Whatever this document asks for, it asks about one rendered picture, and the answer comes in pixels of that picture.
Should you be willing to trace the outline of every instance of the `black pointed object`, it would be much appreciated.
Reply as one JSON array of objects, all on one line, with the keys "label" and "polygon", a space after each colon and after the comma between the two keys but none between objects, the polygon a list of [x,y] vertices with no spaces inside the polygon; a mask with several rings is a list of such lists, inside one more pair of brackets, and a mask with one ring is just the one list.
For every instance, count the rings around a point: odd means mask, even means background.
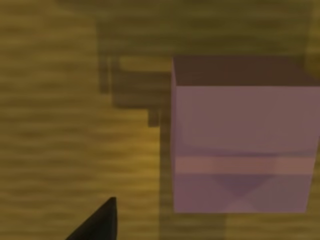
[{"label": "black pointed object", "polygon": [[117,231],[117,199],[111,197],[66,240],[116,240]]}]

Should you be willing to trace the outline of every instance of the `yellow wooden surface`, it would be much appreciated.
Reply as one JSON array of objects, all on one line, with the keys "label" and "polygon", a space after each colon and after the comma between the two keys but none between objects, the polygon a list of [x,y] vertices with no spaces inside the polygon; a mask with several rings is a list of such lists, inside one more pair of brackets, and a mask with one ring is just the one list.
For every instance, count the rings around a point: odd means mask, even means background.
[{"label": "yellow wooden surface", "polygon": [[63,240],[111,196],[119,240],[320,238],[319,165],[307,214],[181,216],[161,206],[159,129],[145,110],[115,109],[99,94],[93,19],[51,0],[0,0],[0,33],[0,239]]}]

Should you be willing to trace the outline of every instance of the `block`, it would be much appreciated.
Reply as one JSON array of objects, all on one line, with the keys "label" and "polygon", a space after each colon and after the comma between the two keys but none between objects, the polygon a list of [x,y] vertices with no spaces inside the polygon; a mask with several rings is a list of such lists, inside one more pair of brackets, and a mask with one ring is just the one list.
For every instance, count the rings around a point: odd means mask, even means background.
[{"label": "block", "polygon": [[288,57],[180,56],[172,69],[174,211],[305,212],[320,82]]}]

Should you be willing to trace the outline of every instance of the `cube front face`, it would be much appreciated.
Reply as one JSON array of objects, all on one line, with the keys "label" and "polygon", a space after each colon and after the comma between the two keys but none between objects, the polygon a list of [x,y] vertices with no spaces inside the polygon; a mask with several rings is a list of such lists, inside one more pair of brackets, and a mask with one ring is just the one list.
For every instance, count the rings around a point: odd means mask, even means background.
[{"label": "cube front face", "polygon": [[[199,86],[196,60],[193,69],[184,69],[196,83],[179,85],[183,80],[177,78],[185,75],[175,66],[181,60],[174,58],[172,71],[174,210],[303,213],[320,136],[320,87]],[[207,60],[214,64],[217,58]],[[215,71],[207,74],[219,77]],[[248,68],[238,77],[259,81],[263,74]],[[274,72],[273,77],[286,74]]]}]

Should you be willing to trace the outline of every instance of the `wooden floor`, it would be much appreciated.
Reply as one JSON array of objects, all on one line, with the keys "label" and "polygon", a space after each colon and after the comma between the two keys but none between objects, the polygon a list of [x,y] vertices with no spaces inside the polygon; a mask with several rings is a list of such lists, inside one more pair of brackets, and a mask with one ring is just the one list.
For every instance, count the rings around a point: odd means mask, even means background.
[{"label": "wooden floor", "polygon": [[119,240],[320,239],[319,164],[307,214],[173,215],[167,129],[99,94],[93,19],[0,0],[0,33],[0,239],[63,240],[111,196]]}]

